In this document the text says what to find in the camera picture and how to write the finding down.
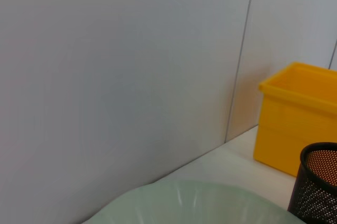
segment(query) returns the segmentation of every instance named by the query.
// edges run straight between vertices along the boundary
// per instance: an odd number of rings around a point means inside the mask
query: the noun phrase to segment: desk surface
[[[253,159],[257,127],[169,174],[162,180],[188,179],[236,185],[287,209],[295,178]]]

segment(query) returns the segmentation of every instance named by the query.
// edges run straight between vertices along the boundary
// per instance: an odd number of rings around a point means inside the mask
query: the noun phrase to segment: yellow container
[[[337,142],[337,72],[293,63],[260,83],[260,90],[254,158],[296,176],[305,146]]]

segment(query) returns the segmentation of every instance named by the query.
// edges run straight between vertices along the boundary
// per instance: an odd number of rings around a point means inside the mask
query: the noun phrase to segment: pale green bowl
[[[248,191],[193,181],[156,182],[125,193],[85,224],[303,224]]]

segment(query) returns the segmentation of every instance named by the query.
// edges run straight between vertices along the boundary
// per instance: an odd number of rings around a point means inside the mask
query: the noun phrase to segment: bin rim
[[[306,146],[300,155],[301,165],[300,169],[305,173],[305,175],[309,178],[309,180],[313,181],[317,184],[321,189],[327,191],[328,193],[337,196],[337,186],[330,184],[324,179],[320,178],[316,175],[306,164],[305,160],[309,153],[318,150],[334,150],[337,152],[337,143],[335,142],[316,142],[314,144],[310,144]]]
[[[324,68],[320,68],[320,67],[312,66],[312,65],[307,65],[304,63],[293,62],[289,66],[284,68],[283,70],[276,73],[275,75],[262,81],[259,84],[259,90],[263,92],[263,94],[269,95],[277,99],[290,101],[292,103],[295,103],[301,106],[311,107],[319,111],[337,114],[337,103],[327,101],[324,99],[315,98],[315,97],[308,97],[307,95],[303,95],[295,91],[290,91],[290,90],[286,90],[281,87],[275,87],[271,85],[272,81],[286,74],[288,71],[294,68],[298,68],[298,67],[302,67],[308,70],[314,70],[320,74],[334,75],[333,77],[337,78],[337,72],[333,70],[324,69]]]

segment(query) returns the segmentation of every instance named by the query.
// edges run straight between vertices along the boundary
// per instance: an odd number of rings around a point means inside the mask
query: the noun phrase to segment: perforated metal cup
[[[288,211],[307,224],[337,224],[337,144],[305,147]]]

